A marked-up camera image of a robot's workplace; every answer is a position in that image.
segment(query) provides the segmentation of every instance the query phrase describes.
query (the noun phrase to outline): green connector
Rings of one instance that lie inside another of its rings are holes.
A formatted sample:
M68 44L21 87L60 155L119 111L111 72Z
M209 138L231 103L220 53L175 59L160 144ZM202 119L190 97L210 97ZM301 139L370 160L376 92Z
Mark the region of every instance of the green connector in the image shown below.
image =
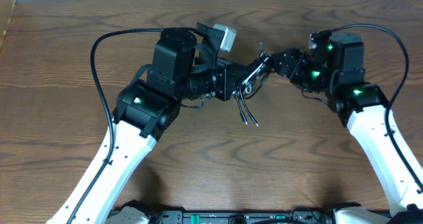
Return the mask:
M276 219L286 219L284 215L277 215Z
M191 224L200 224L200 215L191 215Z

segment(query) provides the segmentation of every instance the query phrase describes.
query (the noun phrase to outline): wooden table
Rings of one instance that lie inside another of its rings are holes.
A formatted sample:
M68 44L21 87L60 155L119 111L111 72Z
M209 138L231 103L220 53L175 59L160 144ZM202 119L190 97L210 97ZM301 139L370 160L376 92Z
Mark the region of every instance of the wooden table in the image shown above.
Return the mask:
M380 24L409 49L410 76L394 105L401 131L423 161L423 0L45 0L18 1L0 54L0 222L44 223L67 199L96 153L106 119L89 53L102 34L127 28L228 24L229 59L307 49L309 33ZM366 79L390 97L404 70L395 41L370 29ZM110 106L136 69L150 63L158 34L109 38L97 66ZM387 209L362 148L336 114L273 75L249 101L260 126L246 126L235 101L182 109L137 168L116 205L283 210L360 202Z

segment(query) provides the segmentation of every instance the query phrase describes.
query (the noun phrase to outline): robotic arm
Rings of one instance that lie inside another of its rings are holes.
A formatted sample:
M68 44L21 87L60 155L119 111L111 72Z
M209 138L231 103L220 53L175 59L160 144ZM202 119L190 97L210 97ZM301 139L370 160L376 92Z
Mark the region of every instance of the robotic arm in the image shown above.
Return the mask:
M121 31L112 36L143 31ZM391 223L398 216L409 217L423 208L422 167L398 130L392 112L386 128L385 115L391 103L377 85L364 81L364 45L358 35L332 35L334 30L312 33L311 55L296 48L272 55L261 51L256 60L244 66L217 56L220 50L231 50L236 32L228 26L217 24L210 28L198 23L195 29L150 31L160 31L161 36L153 63L148 65L147 80L139 79L147 69L142 67L119 94L113 121L98 153L48 223L104 223L132 172L178 116L184 98L206 94L227 101L235 97L242 121L247 124L241 102L258 125L245 100L261 88L270 73L287 77L303 93L325 93L327 106L363 147L394 217L389 220L361 207L347 207L333 213L333 223ZM194 33L203 37L202 43L197 43ZM93 47L92 68L95 48L101 40ZM95 68L93 75L102 96ZM140 214L134 221L148 223L149 218Z

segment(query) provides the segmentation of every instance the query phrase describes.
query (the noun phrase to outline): brown wooden tabletop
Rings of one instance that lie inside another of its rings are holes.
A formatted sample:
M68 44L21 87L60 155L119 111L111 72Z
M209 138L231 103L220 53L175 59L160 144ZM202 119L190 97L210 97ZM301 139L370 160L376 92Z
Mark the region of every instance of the brown wooden tabletop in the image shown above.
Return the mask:
M45 223L70 195L106 129L89 53L107 32L127 28L228 24L233 51L252 61L306 50L309 33L352 23L391 28L410 54L410 76L394 105L396 121L423 161L423 0L45 0L17 1L0 54L0 222ZM395 41L371 30L366 79L390 98L404 71ZM111 108L158 34L109 38L98 47L98 75ZM236 102L211 99L182 109L135 170L116 205L132 199L187 210L284 210L387 200L360 145L337 115L273 75L249 101L260 123L242 123Z

